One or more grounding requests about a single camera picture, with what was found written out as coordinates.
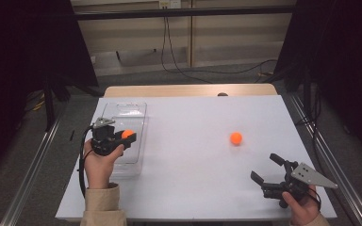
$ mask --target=white table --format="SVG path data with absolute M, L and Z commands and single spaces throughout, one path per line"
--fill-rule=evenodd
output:
M 284 180 L 271 153 L 313 167 L 281 96 L 102 98 L 106 103 L 147 104 L 149 118 L 140 176 L 116 181 L 120 207 L 132 220 L 278 220 L 290 217 L 277 200 L 264 199 L 250 179 L 252 170 L 266 182 Z M 233 146 L 229 136 L 240 131 Z M 77 170 L 68 184 L 57 218 L 80 220 L 84 199 Z M 336 213 L 322 187 L 321 212 Z

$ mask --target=clear plastic container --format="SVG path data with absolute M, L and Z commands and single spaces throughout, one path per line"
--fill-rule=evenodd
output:
M 103 118 L 112 119 L 114 132 L 132 130 L 137 140 L 123 152 L 115 164 L 110 179 L 139 175 L 142 170 L 143 147 L 147 125 L 146 103 L 110 103 L 105 106 Z

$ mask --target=wire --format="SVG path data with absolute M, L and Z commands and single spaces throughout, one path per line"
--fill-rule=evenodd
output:
M 242 71 L 238 71 L 238 72 L 220 72 L 220 71 L 211 71 L 211 70 L 181 70 L 179 69 L 178 65 L 176 64 L 176 60 L 175 60 L 175 56 L 174 56 L 174 53 L 173 53 L 173 44 L 172 44 L 172 38 L 171 38 L 171 35 L 170 35 L 170 24 L 169 24 L 169 19 L 167 17 L 164 18 L 164 37 L 163 37 L 163 46 L 162 46 L 162 50 L 161 50 L 161 65 L 163 67 L 163 69 L 168 72 L 168 73 L 182 73 L 184 76 L 186 77 L 189 77 L 189 78 L 192 78 L 192 79 L 197 79 L 197 80 L 200 80 L 200 81 L 203 81 L 203 82 L 207 82 L 207 83 L 212 83 L 210 81 L 206 81 L 204 79 L 200 79 L 200 78 L 197 78 L 197 77 L 192 77 L 192 76 L 189 76 L 189 75 L 186 75 L 184 73 L 225 73 L 225 74 L 238 74 L 238 73 L 247 73 L 253 69 L 256 69 L 256 68 L 260 68 L 260 72 L 262 71 L 261 70 L 261 67 L 263 64 L 265 63 L 268 63 L 268 62 L 276 62 L 277 59 L 268 59 L 268 60 L 265 60 L 257 65 L 255 65 L 254 67 L 252 68 L 249 68 L 249 69 L 246 69 L 246 70 L 242 70 Z M 165 43 L 166 43 L 166 34 L 168 36 L 168 39 L 169 39 L 169 43 L 170 43 L 170 49 L 171 49 L 171 52 L 172 52 L 172 57 L 173 57 L 173 62 L 174 62 L 174 65 L 175 65 L 175 68 L 177 69 L 177 71 L 170 71 L 168 70 L 165 66 L 164 66 L 164 63 L 163 63 L 163 50 L 164 50 L 164 47 L 165 47 Z
M 263 74 L 261 65 L 262 65 L 262 64 L 260 64 L 260 72 L 259 72 L 259 74 L 258 74 L 258 78 L 254 81 L 254 83 L 257 83 L 258 81 L 260 81 L 261 76 L 262 76 L 262 74 Z
M 89 151 L 87 152 L 87 154 L 85 154 L 84 160 L 88 157 L 88 155 L 90 155 L 91 152 L 93 152 L 93 149 L 89 150 Z
M 164 69 L 166 72 L 168 72 L 168 73 L 174 73 L 174 72 L 172 72 L 172 71 L 169 71 L 169 70 L 164 66 L 164 63 L 163 63 L 163 52 L 164 52 L 164 46 L 165 46 L 165 44 L 166 44 L 166 34 L 168 34 L 169 43 L 170 43 L 170 49 L 171 49 L 171 51 L 172 51 L 172 56 L 173 56 L 173 62 L 174 62 L 175 68 L 178 70 L 178 72 L 176 72 L 176 73 L 181 73 L 181 74 L 183 74 L 184 76 L 186 76 L 186 77 L 188 77 L 188 78 L 195 79 L 195 80 L 198 80 L 198 81 L 201 81 L 201 82 L 213 84 L 212 82 L 207 81 L 207 80 L 205 80 L 205 79 L 201 79 L 201 78 L 197 78 L 197 77 L 193 77 L 193 76 L 186 75 L 186 74 L 184 74 L 184 73 L 178 68 L 178 65 L 177 65 L 176 60 L 175 60 L 174 52 L 173 52 L 172 40 L 171 40 L 171 38 L 170 38 L 169 18 L 164 17 L 163 19 L 164 19 L 164 36 L 163 36 L 163 48 L 161 49 L 161 66 L 163 67 L 163 69 Z
M 81 138 L 81 146 L 80 146 L 80 157 L 78 160 L 78 178 L 79 178 L 79 183 L 80 183 L 80 188 L 81 188 L 81 192 L 82 195 L 85 197 L 85 178 L 84 178 L 84 163 L 85 163 L 85 158 L 88 156 L 88 154 L 92 151 L 90 150 L 87 155 L 84 157 L 84 143 L 85 143 L 85 138 L 87 136 L 87 133 L 89 132 L 90 129 L 92 129 L 93 126 L 90 125 L 87 127 L 87 129 L 84 131 L 84 134 Z
M 310 199 L 312 199 L 314 202 L 317 203 L 318 208 L 319 208 L 319 211 L 320 211 L 320 210 L 321 210 L 321 197 L 320 197 L 319 193 L 317 193 L 317 191 L 315 191 L 314 189 L 311 189 L 311 188 L 309 188 L 309 190 L 313 191 L 314 194 L 316 194 L 317 198 L 319 198 L 319 199 L 317 200 L 315 197 L 313 197 L 312 195 L 310 195 L 309 192 L 307 192 L 307 196 L 308 196 Z
M 322 167 L 322 163 L 320 161 L 320 157 L 317 151 L 317 145 L 316 145 L 316 139 L 317 139 L 317 133 L 318 133 L 318 119 L 320 117 L 321 114 L 321 90 L 319 85 L 316 86 L 316 93 L 315 93 L 315 100 L 314 100 L 314 105 L 313 105 L 313 110 L 311 111 L 311 114 L 314 113 L 314 116 L 305 116 L 303 119 L 301 119 L 301 121 L 303 122 L 303 124 L 306 123 L 311 123 L 313 125 L 313 132 L 312 132 L 312 146 L 313 146 L 313 153 L 316 157 L 316 160 L 319 164 L 319 168 L 320 171 L 322 173 L 322 175 L 324 175 L 325 177 L 328 177 L 327 174 L 324 171 L 324 168 Z M 336 191 L 334 189 L 331 189 L 332 193 L 334 194 L 334 197 L 337 199 L 337 202 L 339 203 L 340 207 L 342 208 L 342 210 L 344 211 L 346 217 L 348 217 L 349 221 L 352 223 L 352 225 L 354 224 L 354 221 L 352 220 L 351 216 L 348 214 L 347 209 L 345 208 L 345 206 L 342 204 L 342 201 L 340 200 L 339 196 L 337 195 Z

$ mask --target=beige sleeve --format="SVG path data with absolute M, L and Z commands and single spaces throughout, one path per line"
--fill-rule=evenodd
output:
M 119 209 L 120 189 L 110 184 L 108 189 L 87 189 L 81 226 L 125 226 L 125 212 Z
M 313 219 L 313 221 L 304 226 L 330 226 L 330 224 L 322 214 L 318 214 L 317 217 Z

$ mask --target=human hand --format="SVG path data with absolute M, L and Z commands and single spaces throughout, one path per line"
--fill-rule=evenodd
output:
M 92 150 L 91 140 L 84 143 L 84 168 L 90 189 L 108 188 L 109 177 L 113 171 L 114 161 L 122 156 L 124 145 L 119 145 L 111 154 L 102 156 Z
M 309 188 L 308 193 L 312 197 L 316 197 L 316 187 L 309 186 Z M 313 221 L 319 214 L 317 203 L 310 199 L 310 197 L 304 196 L 299 202 L 288 192 L 283 192 L 282 197 L 292 210 L 292 217 L 290 219 L 292 225 L 306 225 Z

